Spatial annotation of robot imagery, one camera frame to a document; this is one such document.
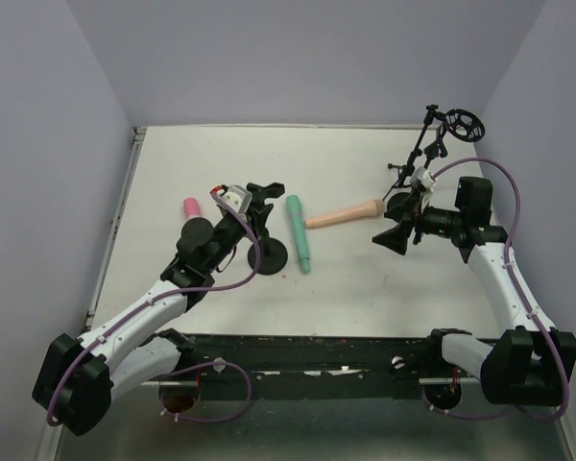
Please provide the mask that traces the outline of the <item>pink toy microphone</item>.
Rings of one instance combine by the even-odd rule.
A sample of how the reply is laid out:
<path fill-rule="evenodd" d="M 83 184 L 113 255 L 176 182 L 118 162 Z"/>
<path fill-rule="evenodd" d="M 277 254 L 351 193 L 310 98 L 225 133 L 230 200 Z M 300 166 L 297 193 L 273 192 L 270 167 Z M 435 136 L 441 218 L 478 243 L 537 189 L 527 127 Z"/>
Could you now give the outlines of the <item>pink toy microphone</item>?
<path fill-rule="evenodd" d="M 183 201 L 183 214 L 186 220 L 203 216 L 200 204 L 196 198 L 188 197 Z"/>

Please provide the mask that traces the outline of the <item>green toy microphone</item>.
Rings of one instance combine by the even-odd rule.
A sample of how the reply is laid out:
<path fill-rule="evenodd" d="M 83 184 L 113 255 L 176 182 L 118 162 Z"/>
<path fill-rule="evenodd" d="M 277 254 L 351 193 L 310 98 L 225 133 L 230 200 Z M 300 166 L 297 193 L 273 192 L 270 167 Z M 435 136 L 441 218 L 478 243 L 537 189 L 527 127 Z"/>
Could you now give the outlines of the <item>green toy microphone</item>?
<path fill-rule="evenodd" d="M 289 195 L 286 198 L 285 206 L 290 221 L 300 270 L 304 274 L 309 274 L 311 272 L 311 260 L 299 197 L 297 195 Z"/>

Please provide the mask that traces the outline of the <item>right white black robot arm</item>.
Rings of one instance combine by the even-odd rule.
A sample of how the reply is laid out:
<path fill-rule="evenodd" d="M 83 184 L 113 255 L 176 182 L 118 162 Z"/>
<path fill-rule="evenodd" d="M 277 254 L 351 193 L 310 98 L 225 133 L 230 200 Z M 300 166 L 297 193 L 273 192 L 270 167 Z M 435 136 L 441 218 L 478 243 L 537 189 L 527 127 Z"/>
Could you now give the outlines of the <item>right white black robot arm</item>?
<path fill-rule="evenodd" d="M 525 286 L 508 233 L 491 223 L 492 183 L 460 178 L 451 210 L 427 203 L 432 188 L 430 180 L 414 180 L 410 191 L 392 196 L 384 215 L 396 224 L 372 241 L 405 255 L 425 235 L 445 238 L 479 280 L 501 336 L 490 345 L 447 330 L 441 359 L 476 377 L 491 403 L 565 408 L 576 337 L 559 331 Z"/>

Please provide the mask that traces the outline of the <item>black round-base mic stand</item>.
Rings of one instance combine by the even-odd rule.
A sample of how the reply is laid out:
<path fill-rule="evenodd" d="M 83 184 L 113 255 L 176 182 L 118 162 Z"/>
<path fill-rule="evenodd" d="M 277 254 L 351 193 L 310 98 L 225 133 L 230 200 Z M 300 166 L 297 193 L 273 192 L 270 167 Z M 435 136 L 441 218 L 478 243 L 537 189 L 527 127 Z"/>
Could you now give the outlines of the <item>black round-base mic stand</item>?
<path fill-rule="evenodd" d="M 268 199 L 278 199 L 280 197 L 254 197 L 251 204 L 267 204 Z M 257 243 L 261 252 L 260 264 L 257 273 L 262 276 L 271 276 L 279 273 L 288 261 L 288 253 L 284 244 L 269 234 Z"/>
<path fill-rule="evenodd" d="M 404 211 L 405 209 L 413 208 L 418 203 L 419 199 L 420 194 L 417 191 L 398 192 L 389 198 L 387 202 L 387 211 L 390 212 L 394 209 Z"/>

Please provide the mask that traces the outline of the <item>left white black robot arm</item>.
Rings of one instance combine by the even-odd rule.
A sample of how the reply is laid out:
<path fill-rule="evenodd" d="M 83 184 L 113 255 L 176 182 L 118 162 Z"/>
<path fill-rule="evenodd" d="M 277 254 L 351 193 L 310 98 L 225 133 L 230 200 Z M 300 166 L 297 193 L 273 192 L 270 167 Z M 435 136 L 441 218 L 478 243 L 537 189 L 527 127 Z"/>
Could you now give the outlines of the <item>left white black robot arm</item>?
<path fill-rule="evenodd" d="M 222 212 L 221 220 L 211 224 L 203 217 L 187 219 L 175 256 L 138 301 L 76 338 L 64 333 L 53 340 L 33 389 L 47 424 L 83 435 L 103 419 L 121 392 L 172 373 L 181 352 L 158 329 L 192 309 L 207 293 L 220 291 L 213 274 L 242 239 L 252 242 L 251 271 L 230 289 L 257 275 L 278 273 L 287 263 L 287 250 L 270 236 L 266 223 L 272 201 L 284 192 L 279 182 L 213 188 L 210 196 Z"/>

